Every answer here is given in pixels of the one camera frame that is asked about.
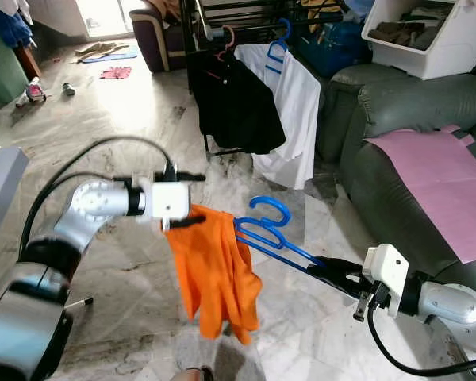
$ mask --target slipper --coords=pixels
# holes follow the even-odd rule
[[[72,95],[76,94],[76,90],[74,90],[74,87],[72,87],[70,83],[64,83],[62,85],[62,89],[63,93],[68,97],[71,97]]]

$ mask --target white storage box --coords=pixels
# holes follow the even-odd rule
[[[372,43],[373,61],[397,67],[422,79],[467,73],[476,65],[476,0],[439,1],[454,3],[446,22],[430,47],[417,50],[368,37],[381,22],[400,21],[421,0],[375,0],[362,37]]]

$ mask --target pink paper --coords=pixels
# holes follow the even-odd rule
[[[476,158],[469,139],[403,129],[366,139],[391,159],[421,208],[466,264],[476,260]]]

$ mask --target clothes hanger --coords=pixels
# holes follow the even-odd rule
[[[289,250],[296,252],[300,256],[303,256],[307,260],[310,260],[317,266],[326,267],[326,264],[323,263],[321,260],[317,259],[315,256],[308,254],[305,250],[299,248],[295,244],[292,244],[291,242],[287,241],[284,235],[278,229],[276,229],[276,228],[282,228],[283,226],[286,226],[291,219],[291,213],[289,209],[287,209],[287,206],[282,204],[279,200],[276,200],[275,198],[268,197],[268,196],[254,197],[253,199],[251,199],[249,206],[252,209],[254,209],[258,204],[268,204],[273,206],[275,209],[280,211],[280,213],[282,214],[282,219],[280,221],[273,221],[270,218],[266,218],[266,217],[261,217],[261,219],[259,220],[257,218],[251,218],[251,217],[235,218],[234,224],[235,224],[235,230],[237,232],[240,232],[245,236],[252,237],[259,242],[263,242],[264,244],[274,249],[279,250],[282,248],[288,248]],[[259,234],[244,228],[243,224],[251,224],[251,225],[259,226],[261,228],[266,229],[268,232],[273,234],[278,239],[278,243],[273,242],[269,240],[268,238],[260,236]],[[279,254],[275,252],[272,252],[269,248],[265,248],[257,244],[256,242],[250,241],[249,239],[247,239],[246,237],[243,237],[242,235],[236,235],[236,240],[243,242],[244,244],[247,244],[253,248],[256,248],[260,250],[261,252],[264,252],[266,255],[282,261],[284,264],[288,264],[291,267],[294,267],[297,270],[308,274],[306,267],[296,264],[295,262],[288,260],[287,258],[284,258],[283,256],[280,256]]]
[[[219,52],[215,55],[219,61],[224,62],[224,60],[222,59],[222,55],[225,54],[228,49],[235,44],[235,32],[229,25],[222,25],[222,29],[227,29],[231,33],[231,41],[229,41],[229,43],[225,45],[225,48],[222,52]]]
[[[287,38],[289,38],[289,36],[291,35],[291,23],[289,22],[289,20],[287,20],[286,18],[279,18],[278,21],[280,21],[281,23],[283,23],[287,30],[286,30],[286,33],[279,37],[277,40],[273,41],[271,44],[270,44],[270,47],[268,48],[268,53],[267,53],[267,56],[268,58],[271,58],[273,61],[277,61],[279,62],[280,64],[283,64],[284,63],[284,59],[283,58],[279,58],[277,56],[274,56],[273,54],[271,54],[271,49],[275,46],[275,45],[278,45],[282,48],[282,50],[285,52],[287,50],[287,45],[286,45],[286,42],[285,40]],[[269,69],[271,71],[274,71],[275,73],[277,74],[281,74],[280,70],[279,69],[276,69],[268,64],[265,65],[266,69]]]

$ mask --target orange towel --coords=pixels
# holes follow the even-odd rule
[[[248,246],[236,241],[233,216],[204,206],[192,205],[191,217],[206,221],[166,233],[175,254],[178,280],[190,319],[198,308],[201,335],[221,334],[224,320],[242,344],[250,344],[248,331],[258,329],[255,299],[261,279],[252,272]]]

